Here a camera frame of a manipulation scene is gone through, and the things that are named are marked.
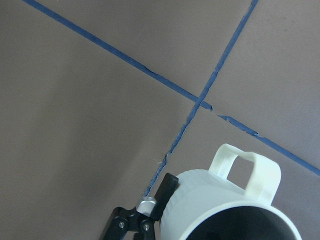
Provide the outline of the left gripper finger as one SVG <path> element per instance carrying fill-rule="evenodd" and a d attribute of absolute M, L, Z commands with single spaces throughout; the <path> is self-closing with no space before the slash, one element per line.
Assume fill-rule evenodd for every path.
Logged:
<path fill-rule="evenodd" d="M 116 207 L 100 235 L 101 240 L 122 240 L 127 232 L 133 232 L 134 240 L 154 240 L 155 222 L 160 221 L 179 179 L 166 173 L 154 197 L 143 196 L 132 209 Z"/>

